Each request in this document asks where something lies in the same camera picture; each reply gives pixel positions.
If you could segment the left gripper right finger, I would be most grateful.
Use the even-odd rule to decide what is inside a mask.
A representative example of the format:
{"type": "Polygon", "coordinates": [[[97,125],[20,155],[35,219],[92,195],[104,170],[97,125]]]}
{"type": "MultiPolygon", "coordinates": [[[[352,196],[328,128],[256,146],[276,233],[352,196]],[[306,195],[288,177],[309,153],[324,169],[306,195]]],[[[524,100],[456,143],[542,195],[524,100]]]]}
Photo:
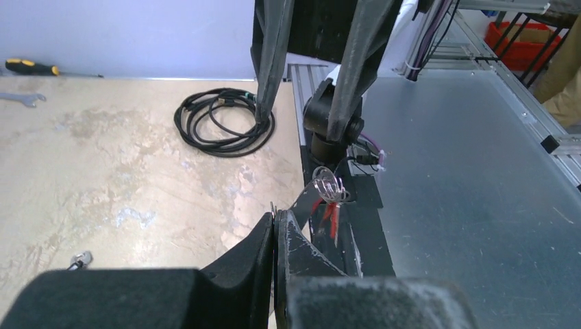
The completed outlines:
{"type": "Polygon", "coordinates": [[[290,210],[275,222],[278,328],[477,328],[465,295],[427,278],[354,277],[306,237],[290,210]]]}

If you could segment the large perforated metal keyring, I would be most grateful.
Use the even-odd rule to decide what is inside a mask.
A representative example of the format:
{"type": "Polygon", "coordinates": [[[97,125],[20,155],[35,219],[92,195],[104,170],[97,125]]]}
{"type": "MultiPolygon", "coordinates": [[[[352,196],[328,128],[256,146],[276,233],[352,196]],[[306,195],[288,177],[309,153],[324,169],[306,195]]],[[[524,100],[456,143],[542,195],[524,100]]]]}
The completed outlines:
{"type": "Polygon", "coordinates": [[[331,217],[349,197],[350,192],[345,188],[342,179],[333,170],[319,166],[291,208],[299,209],[303,206],[314,212],[323,205],[326,215],[331,217]]]}

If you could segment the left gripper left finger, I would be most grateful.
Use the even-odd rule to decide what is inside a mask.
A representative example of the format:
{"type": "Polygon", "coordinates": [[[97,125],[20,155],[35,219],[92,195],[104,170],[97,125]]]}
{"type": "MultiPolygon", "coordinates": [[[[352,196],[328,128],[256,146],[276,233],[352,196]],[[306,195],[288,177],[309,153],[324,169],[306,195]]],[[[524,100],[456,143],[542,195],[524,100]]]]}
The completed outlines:
{"type": "Polygon", "coordinates": [[[15,299],[2,328],[266,328],[273,216],[203,269],[47,271],[15,299]]]}

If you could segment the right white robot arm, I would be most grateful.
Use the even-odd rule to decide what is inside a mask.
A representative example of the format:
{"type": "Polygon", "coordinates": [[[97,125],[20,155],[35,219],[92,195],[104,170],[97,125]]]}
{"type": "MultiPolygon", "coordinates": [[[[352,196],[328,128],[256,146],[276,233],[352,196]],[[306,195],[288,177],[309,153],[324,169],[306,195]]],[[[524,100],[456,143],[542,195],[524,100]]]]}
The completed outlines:
{"type": "Polygon", "coordinates": [[[401,1],[256,1],[251,59],[258,79],[256,120],[268,119],[294,53],[339,65],[304,109],[313,156],[336,164],[364,127],[362,96],[374,83],[401,1]]]}

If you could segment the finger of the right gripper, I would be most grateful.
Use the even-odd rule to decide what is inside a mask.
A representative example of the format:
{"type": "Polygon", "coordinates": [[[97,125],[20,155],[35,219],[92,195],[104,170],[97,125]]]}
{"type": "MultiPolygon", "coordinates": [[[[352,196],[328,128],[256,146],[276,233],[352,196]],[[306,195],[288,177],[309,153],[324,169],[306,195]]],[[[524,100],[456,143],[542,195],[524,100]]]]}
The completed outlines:
{"type": "Polygon", "coordinates": [[[356,99],[377,77],[401,1],[358,1],[328,116],[327,139],[342,139],[356,99]]]}
{"type": "Polygon", "coordinates": [[[293,0],[255,0],[251,59],[258,90],[258,122],[266,121],[273,109],[282,81],[293,17],[293,0]]]}

